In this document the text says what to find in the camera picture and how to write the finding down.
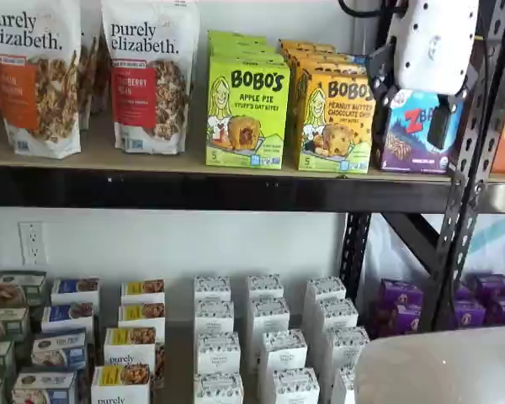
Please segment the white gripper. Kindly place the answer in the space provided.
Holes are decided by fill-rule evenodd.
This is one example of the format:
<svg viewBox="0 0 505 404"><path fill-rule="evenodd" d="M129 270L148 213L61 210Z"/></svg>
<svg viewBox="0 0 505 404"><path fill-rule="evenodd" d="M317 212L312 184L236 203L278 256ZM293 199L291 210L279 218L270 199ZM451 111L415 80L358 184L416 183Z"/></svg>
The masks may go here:
<svg viewBox="0 0 505 404"><path fill-rule="evenodd" d="M409 1L392 19L395 82L376 83L376 109L390 108L400 88L438 94L428 131L436 148L444 148L450 121L465 101L478 9L477 0Z"/></svg>

